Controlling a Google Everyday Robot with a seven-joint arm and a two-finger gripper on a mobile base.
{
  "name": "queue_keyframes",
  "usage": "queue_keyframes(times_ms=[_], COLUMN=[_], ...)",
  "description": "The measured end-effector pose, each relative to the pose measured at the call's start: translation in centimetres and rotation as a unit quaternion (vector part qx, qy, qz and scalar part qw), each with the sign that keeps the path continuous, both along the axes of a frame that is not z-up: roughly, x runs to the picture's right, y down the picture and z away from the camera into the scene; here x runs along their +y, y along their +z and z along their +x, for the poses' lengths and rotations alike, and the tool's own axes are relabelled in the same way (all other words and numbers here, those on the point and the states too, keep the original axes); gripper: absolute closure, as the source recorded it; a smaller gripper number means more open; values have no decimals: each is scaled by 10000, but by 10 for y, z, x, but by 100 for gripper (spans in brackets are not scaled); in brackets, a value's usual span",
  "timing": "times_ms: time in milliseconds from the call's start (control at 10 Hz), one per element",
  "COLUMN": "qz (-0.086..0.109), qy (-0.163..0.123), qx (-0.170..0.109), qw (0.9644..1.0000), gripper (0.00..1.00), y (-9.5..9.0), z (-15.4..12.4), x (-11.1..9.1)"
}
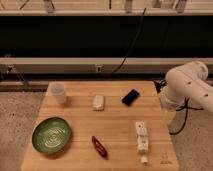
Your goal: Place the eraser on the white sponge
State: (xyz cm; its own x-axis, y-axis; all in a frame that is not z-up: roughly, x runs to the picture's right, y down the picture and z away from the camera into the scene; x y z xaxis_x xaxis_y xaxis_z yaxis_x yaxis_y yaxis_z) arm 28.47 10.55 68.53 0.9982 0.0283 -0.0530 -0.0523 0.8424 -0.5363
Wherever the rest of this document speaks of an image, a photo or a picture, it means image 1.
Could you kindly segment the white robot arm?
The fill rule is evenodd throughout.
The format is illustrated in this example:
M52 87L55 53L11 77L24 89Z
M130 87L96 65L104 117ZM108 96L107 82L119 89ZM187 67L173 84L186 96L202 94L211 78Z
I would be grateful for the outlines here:
M208 68L201 61L192 61L170 69L166 86L159 93L163 118L167 124L174 119L175 110L189 98L213 114L213 87L206 83Z

